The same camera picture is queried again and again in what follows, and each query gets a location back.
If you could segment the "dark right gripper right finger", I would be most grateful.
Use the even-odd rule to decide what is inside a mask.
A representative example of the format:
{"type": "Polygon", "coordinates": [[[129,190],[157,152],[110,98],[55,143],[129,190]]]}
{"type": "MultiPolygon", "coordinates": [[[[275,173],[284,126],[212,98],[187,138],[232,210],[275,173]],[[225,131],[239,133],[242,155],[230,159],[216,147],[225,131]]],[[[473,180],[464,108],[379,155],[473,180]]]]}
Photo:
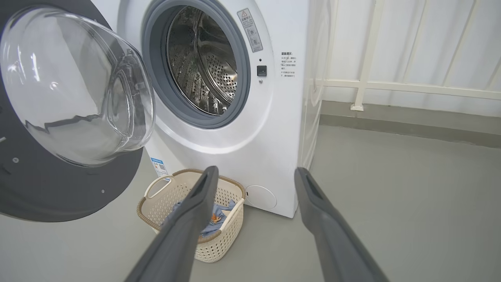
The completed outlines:
{"type": "Polygon", "coordinates": [[[324,280],[386,282],[387,276],[311,173],[296,168],[294,182],[302,222],[314,236],[324,280]]]}

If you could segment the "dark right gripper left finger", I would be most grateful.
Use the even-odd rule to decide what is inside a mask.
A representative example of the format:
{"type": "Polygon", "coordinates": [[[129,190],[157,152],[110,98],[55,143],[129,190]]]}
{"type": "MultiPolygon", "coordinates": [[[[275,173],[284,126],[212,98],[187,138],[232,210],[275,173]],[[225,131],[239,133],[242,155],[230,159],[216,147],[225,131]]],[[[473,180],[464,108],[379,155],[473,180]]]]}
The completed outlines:
{"type": "Polygon", "coordinates": [[[133,267],[127,282],[188,282],[199,234],[212,216],[219,171],[206,168],[170,221],[133,267]]]}

